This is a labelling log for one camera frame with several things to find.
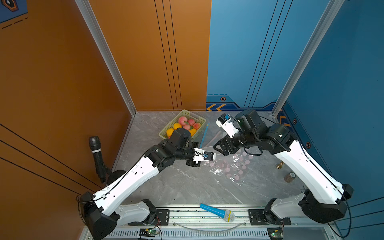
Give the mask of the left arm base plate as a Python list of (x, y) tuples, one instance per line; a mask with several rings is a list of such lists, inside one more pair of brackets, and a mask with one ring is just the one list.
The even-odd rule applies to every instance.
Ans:
[(150, 216), (143, 222), (128, 223), (129, 226), (168, 226), (170, 220), (170, 210), (160, 209), (156, 210), (155, 214)]

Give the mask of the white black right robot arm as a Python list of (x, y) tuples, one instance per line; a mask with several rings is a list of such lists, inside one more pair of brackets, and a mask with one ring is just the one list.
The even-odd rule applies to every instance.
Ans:
[(226, 135), (213, 148), (224, 156), (239, 149), (257, 147), (286, 164), (307, 189), (293, 197), (272, 198), (263, 210), (267, 224), (276, 225), (290, 217), (308, 217), (320, 223), (342, 219), (350, 212), (347, 200), (354, 189), (329, 175), (304, 149), (296, 135), (282, 124), (268, 127), (255, 110), (245, 110), (235, 117), (222, 114), (216, 121)]

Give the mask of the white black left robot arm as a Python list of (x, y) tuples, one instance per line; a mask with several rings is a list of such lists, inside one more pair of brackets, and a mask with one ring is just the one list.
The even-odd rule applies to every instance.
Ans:
[(192, 142), (191, 133), (177, 129), (169, 139), (151, 146), (129, 171), (115, 181), (98, 192), (83, 194), (78, 200), (80, 213), (93, 239), (101, 240), (116, 227), (126, 224), (153, 225), (157, 209), (150, 200), (130, 205), (123, 205), (123, 201), (176, 160), (198, 167), (204, 156), (199, 144)]

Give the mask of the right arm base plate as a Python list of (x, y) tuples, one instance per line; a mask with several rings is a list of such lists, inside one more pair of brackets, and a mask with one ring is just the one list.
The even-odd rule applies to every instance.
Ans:
[(262, 209), (250, 209), (248, 214), (252, 226), (290, 226), (292, 224), (290, 218), (279, 219), (272, 212), (265, 213)]

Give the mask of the light green perforated basket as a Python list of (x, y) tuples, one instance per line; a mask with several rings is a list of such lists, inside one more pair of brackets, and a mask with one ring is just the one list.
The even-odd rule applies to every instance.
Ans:
[(167, 130), (168, 129), (173, 129), (174, 127), (174, 124), (178, 123), (179, 122), (179, 118), (180, 117), (186, 117), (188, 120), (189, 119), (193, 119), (195, 120), (196, 123), (200, 123), (201, 126), (200, 128), (197, 130), (197, 132), (192, 136), (192, 141), (193, 142), (196, 142), (197, 141), (197, 137), (199, 136), (199, 134), (201, 134), (203, 131), (204, 131), (204, 127), (207, 123), (207, 120), (195, 113), (192, 113), (188, 110), (182, 110), (181, 112), (179, 112), (160, 132), (159, 132), (159, 136), (162, 138), (162, 139), (165, 139), (165, 138), (168, 138), (168, 135), (167, 135)]

